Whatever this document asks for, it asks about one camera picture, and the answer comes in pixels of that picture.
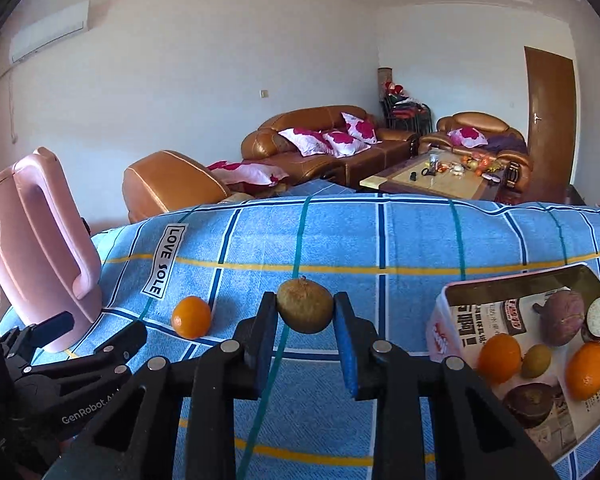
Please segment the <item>dark brown cut fruit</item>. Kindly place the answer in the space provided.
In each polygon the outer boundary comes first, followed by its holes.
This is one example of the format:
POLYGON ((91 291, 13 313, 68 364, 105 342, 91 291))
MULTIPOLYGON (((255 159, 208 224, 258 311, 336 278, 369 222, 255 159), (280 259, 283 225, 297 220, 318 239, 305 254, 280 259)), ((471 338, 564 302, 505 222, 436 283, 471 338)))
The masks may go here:
POLYGON ((541 426, 562 400, 564 395, 558 385, 530 382, 509 390, 502 404, 524 429, 532 429, 541 426))

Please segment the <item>orange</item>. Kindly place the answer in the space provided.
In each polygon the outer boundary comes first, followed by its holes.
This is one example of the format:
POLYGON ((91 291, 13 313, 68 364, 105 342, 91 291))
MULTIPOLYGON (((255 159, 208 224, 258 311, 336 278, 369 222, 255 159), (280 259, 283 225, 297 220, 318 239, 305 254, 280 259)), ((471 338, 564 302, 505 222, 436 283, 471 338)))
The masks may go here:
POLYGON ((206 336, 211 327, 211 309, 199 297, 182 299, 171 315, 171 326, 178 336, 193 340, 206 336))
POLYGON ((585 401, 600 391, 600 343, 586 342, 569 360, 565 380, 570 396, 585 401))
POLYGON ((520 371, 521 363, 516 339, 509 334, 496 334, 482 346, 477 372, 489 385, 501 385, 520 371))

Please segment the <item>purple sweet potato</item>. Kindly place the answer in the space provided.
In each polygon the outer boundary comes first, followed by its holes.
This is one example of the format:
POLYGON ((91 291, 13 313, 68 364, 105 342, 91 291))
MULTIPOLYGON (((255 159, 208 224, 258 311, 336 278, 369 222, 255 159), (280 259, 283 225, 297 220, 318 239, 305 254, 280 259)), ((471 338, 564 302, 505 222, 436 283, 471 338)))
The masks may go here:
POLYGON ((573 290, 558 290, 545 304, 534 304, 532 309, 540 316, 542 341, 550 347, 568 344, 584 323, 584 300, 573 290))

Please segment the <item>small tan longan fruit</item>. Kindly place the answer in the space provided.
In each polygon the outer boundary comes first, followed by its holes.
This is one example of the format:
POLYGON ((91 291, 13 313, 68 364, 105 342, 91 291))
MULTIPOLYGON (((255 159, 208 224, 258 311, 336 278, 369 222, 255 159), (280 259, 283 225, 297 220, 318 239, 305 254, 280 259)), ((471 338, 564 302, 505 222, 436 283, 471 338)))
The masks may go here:
POLYGON ((276 308, 283 321, 295 332, 317 334, 332 322, 332 294, 317 282, 292 278, 276 292, 276 308))

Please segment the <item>pink electric kettle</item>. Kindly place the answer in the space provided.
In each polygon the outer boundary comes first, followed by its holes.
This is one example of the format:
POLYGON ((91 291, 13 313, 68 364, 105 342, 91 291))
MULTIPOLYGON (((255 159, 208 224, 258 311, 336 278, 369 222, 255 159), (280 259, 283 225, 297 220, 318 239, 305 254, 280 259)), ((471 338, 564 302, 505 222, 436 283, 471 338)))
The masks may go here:
POLYGON ((23 324, 62 312, 74 325, 46 344, 76 344, 102 310, 102 264, 57 156, 47 148, 0 172, 0 285, 23 324))

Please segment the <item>blue plaid tablecloth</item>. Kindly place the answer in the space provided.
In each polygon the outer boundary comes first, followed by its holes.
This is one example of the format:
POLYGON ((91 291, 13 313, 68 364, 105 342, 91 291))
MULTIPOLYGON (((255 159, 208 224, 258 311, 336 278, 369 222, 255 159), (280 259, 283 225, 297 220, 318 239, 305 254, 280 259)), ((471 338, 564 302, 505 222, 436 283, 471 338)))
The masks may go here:
MULTIPOLYGON (((104 308, 74 346, 40 350, 42 365, 88 356, 135 320, 146 344, 131 360, 181 361, 230 338, 261 297, 304 276, 346 292, 382 338, 422 356, 437 296, 450 283, 583 262, 600 278, 600 208, 500 205, 425 195, 286 196, 200 205, 95 235, 104 308), (211 309, 206 336, 178 336, 171 315, 196 296, 211 309)), ((332 330, 279 327, 284 353, 268 396, 235 405, 243 479, 366 479, 376 406, 344 385, 332 330)))

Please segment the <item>pink floral blanket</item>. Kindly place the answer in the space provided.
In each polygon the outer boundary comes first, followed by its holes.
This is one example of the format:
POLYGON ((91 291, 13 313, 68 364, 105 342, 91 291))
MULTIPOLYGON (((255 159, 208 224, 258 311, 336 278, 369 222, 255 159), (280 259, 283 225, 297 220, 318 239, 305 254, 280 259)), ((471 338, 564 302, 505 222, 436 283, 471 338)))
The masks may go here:
POLYGON ((256 162, 227 162, 221 160, 209 166, 208 170, 226 185, 273 186, 289 177, 289 174, 282 168, 257 164, 256 162))

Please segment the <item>wooden coffee table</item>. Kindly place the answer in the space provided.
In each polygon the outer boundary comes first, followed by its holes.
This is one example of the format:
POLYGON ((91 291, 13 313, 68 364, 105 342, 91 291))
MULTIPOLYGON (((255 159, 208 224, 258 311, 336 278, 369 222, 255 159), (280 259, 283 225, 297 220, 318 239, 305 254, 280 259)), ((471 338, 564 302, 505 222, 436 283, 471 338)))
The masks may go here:
POLYGON ((422 194, 494 202, 506 183, 507 166, 491 156, 432 150, 360 181, 388 194, 422 194))

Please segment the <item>pink floral pillow left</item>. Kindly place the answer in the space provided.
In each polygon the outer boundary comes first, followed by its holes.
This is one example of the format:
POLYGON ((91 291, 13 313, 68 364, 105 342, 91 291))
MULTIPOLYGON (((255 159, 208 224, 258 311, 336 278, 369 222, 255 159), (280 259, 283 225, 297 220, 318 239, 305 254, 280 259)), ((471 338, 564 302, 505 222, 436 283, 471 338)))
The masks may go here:
POLYGON ((313 155, 332 156, 330 146, 318 131, 305 128, 287 128, 279 131, 278 134, 291 144, 294 144, 303 157, 313 155))

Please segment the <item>pink floral pillow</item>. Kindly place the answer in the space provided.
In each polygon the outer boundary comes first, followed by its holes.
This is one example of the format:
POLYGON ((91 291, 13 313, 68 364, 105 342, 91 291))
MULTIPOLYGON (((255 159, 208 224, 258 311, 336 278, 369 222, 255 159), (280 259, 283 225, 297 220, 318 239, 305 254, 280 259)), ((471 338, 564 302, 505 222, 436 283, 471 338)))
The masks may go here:
POLYGON ((355 139, 354 136, 340 130, 323 131, 322 137, 337 158, 351 157, 370 148, 370 144, 355 139))
POLYGON ((330 146, 318 131, 305 128, 287 128, 279 131, 278 134, 291 144, 294 144, 303 157, 313 155, 332 156, 330 146))
POLYGON ((341 116, 346 124, 349 136, 353 136, 356 140, 365 144, 373 145, 379 143, 375 127, 368 120, 348 113, 341 113, 341 116))

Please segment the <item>white air conditioner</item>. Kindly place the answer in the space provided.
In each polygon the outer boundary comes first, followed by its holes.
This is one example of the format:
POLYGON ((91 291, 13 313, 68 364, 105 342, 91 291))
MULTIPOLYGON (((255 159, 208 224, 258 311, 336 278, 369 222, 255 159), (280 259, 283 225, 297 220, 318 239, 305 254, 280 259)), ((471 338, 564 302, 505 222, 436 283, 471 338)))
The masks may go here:
POLYGON ((89 10, 90 3, 85 0, 20 29, 9 45, 9 63, 17 64, 57 41, 86 32, 89 10))

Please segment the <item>brown leather three-seat sofa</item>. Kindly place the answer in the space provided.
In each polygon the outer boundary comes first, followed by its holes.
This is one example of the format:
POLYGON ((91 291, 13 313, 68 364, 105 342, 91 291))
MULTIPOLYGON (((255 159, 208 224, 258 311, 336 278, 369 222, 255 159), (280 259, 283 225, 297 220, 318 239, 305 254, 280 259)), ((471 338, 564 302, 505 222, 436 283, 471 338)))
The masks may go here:
POLYGON ((283 169, 291 184, 322 178, 356 188, 409 159, 417 134, 380 128, 361 107, 329 105, 278 114, 242 140, 242 159, 283 169))

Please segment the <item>pink floral pillow middle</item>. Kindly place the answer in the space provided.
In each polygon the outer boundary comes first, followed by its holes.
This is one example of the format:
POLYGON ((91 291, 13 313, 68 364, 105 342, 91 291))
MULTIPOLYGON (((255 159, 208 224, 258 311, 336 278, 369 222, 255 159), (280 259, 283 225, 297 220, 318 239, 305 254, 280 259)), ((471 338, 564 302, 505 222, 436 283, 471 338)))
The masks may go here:
POLYGON ((370 144, 355 139, 354 136, 340 130, 323 131, 322 137, 337 158, 351 157, 370 148, 370 144))

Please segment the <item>pink floral pillow right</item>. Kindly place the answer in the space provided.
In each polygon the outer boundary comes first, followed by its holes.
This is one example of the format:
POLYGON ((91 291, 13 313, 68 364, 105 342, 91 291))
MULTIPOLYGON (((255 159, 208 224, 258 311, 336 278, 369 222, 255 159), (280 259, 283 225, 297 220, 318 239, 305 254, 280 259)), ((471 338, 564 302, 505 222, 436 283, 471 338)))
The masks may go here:
POLYGON ((356 140, 365 144, 373 145, 379 143, 375 127, 368 120, 348 113, 341 113, 341 116, 346 124, 349 136, 353 136, 356 140))

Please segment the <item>stacked chairs in corner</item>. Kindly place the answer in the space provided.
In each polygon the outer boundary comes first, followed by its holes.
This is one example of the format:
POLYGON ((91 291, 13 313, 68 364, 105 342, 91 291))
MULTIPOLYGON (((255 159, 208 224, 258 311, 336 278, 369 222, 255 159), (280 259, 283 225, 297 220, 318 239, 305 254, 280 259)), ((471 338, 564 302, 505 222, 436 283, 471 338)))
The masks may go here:
POLYGON ((390 129, 416 132, 419 136, 432 131, 429 106, 408 96, 402 84, 387 80, 381 90, 380 104, 390 129))

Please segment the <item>wooden door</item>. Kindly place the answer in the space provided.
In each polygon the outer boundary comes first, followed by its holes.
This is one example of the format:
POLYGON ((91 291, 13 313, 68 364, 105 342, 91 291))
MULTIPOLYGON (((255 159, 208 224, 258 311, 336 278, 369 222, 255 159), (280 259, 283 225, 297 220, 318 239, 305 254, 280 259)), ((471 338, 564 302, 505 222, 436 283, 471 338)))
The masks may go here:
POLYGON ((570 183, 577 133, 577 89, 570 58, 524 49, 528 75, 529 200, 562 203, 570 183))

